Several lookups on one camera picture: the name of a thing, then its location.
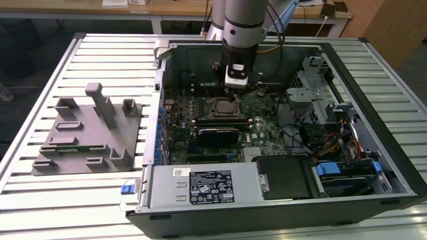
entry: aluminum extrusion table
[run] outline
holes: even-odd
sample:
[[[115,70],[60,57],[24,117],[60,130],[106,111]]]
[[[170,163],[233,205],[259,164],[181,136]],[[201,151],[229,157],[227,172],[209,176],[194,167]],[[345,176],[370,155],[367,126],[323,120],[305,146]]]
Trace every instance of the aluminum extrusion table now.
[[[120,186],[142,176],[156,40],[201,40],[195,35],[87,34],[72,40],[0,163],[0,239],[144,240],[122,212]],[[290,42],[330,42],[421,175],[427,179],[427,108],[369,43],[358,39],[289,37]],[[143,104],[134,171],[32,176],[58,115],[59,97],[86,96],[90,82],[103,84],[112,103]],[[345,90],[337,87],[346,99]],[[126,200],[136,204],[136,195]],[[189,239],[426,239],[427,206],[394,210],[345,226],[233,233]]]

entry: electronic component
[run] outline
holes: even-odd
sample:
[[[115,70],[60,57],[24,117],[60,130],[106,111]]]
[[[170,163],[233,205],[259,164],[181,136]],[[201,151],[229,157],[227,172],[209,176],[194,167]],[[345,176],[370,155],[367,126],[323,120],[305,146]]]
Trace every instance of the electronic component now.
[[[262,148],[259,146],[250,146],[243,148],[245,162],[253,162],[253,159],[262,156]]]
[[[258,156],[258,172],[267,178],[269,190],[263,192],[266,200],[313,199],[321,196],[313,172],[314,161],[307,156]]]
[[[235,128],[209,128],[198,131],[197,140],[203,145],[231,145],[239,140],[239,130]]]
[[[239,101],[230,102],[227,98],[219,97],[210,99],[210,117],[213,119],[243,119]]]

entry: barcode sticker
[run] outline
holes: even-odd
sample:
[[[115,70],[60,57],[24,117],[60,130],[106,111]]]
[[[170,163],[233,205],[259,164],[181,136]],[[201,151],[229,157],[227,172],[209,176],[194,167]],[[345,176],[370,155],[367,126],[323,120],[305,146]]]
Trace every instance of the barcode sticker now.
[[[174,168],[174,177],[189,177],[191,168]]]

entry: yellow wire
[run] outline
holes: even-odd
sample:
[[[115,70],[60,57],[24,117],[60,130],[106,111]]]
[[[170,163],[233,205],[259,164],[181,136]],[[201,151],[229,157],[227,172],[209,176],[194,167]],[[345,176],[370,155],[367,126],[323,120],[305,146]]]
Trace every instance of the yellow wire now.
[[[265,51],[257,51],[258,54],[267,54],[271,53],[274,50],[277,50],[278,48],[281,48],[281,45],[274,46],[273,48],[265,50]]]

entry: motherboard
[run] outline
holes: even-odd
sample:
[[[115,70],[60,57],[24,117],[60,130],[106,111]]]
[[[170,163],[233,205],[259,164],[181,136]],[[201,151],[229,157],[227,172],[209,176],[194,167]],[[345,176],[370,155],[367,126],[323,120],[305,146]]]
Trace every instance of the motherboard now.
[[[287,154],[275,115],[278,93],[262,89],[230,102],[206,87],[168,96],[171,165],[250,162],[261,155]]]

